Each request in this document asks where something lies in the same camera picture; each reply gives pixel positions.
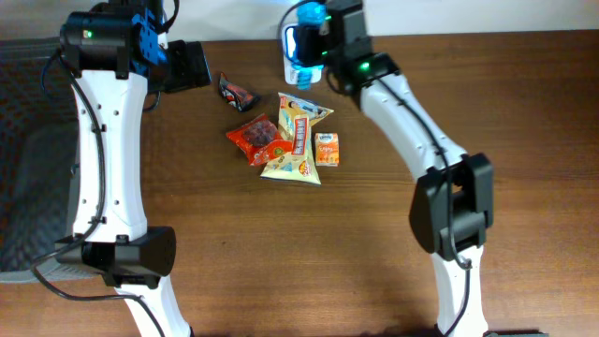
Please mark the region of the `blue mouthwash bottle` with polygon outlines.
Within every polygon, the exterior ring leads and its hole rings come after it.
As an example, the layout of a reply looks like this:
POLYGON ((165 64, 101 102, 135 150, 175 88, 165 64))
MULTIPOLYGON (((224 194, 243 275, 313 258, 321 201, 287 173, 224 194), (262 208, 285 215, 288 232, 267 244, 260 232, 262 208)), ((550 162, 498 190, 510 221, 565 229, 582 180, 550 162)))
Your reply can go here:
POLYGON ((320 70, 324 64, 321 26, 327 17, 324 1, 308 1, 298 7, 298 26, 294 31, 296 51, 295 63, 299 69, 297 87, 308 90, 311 87, 314 69, 320 70))

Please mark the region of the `silver dark snack packet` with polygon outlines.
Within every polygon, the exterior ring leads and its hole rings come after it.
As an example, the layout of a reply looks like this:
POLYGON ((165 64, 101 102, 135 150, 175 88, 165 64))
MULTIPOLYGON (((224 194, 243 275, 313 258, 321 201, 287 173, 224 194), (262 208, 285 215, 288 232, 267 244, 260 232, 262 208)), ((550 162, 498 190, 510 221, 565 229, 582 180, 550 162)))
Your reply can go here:
POLYGON ((219 74, 218 93, 239 112, 251 110, 261 96, 232 83, 224 72, 219 74))

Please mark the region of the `yellow snack bag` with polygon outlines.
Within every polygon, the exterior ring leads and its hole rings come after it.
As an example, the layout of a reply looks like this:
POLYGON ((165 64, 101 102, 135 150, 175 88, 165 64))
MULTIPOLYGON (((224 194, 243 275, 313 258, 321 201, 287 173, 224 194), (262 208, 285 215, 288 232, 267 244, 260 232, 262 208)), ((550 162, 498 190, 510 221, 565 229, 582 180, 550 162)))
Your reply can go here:
POLYGON ((333 113, 332 109, 294 95, 279 93, 278 131, 291 149, 269 161, 260 177, 320 185, 312 147, 313 126, 333 113))

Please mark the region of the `red snack bag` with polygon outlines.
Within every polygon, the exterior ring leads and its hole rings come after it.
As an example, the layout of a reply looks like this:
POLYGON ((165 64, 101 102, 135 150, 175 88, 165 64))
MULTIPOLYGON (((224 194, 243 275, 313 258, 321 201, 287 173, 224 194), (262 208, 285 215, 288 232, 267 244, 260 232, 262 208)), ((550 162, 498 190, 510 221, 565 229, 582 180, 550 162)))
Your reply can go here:
POLYGON ((281 136, 277 126, 265 114, 227 132, 226 137, 243 151, 250 166, 264 165, 292 149, 292 142, 281 136))

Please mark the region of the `orange tissue pack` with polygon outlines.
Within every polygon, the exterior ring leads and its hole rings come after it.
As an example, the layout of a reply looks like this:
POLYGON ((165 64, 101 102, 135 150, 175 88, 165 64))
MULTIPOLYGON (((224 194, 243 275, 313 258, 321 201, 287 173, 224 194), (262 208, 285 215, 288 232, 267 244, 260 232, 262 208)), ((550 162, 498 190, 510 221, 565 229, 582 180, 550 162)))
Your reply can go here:
POLYGON ((315 163, 322 167, 338 167, 340 146, 337 133, 316 133, 314 136, 315 163))

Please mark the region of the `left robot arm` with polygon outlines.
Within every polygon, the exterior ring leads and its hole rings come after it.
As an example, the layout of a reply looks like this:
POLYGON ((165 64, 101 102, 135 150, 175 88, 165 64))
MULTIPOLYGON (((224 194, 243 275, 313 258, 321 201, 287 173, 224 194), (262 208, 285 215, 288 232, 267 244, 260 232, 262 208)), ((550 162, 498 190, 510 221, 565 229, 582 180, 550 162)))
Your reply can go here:
POLYGON ((206 86, 197 42, 168 39, 174 17, 159 1, 106 1, 71 13, 59 62, 79 113, 79 200, 56 260, 99 275, 144 336, 189 336, 170 274, 171 227, 152 227, 140 188, 140 129, 148 95, 206 86))

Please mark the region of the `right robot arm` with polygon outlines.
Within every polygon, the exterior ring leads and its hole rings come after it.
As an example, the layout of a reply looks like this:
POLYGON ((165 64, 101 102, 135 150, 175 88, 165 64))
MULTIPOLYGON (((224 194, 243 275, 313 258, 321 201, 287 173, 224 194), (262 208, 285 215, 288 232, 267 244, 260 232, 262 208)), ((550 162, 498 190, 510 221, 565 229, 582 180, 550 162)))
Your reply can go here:
POLYGON ((280 27, 294 66, 323 67, 329 87, 351 97, 385 134, 415 183, 409 223, 430 255, 439 299, 434 336, 491 336, 480 267, 494 222, 494 170, 468 154, 417 101, 392 57, 373 48, 360 0, 299 1, 298 20, 280 27))

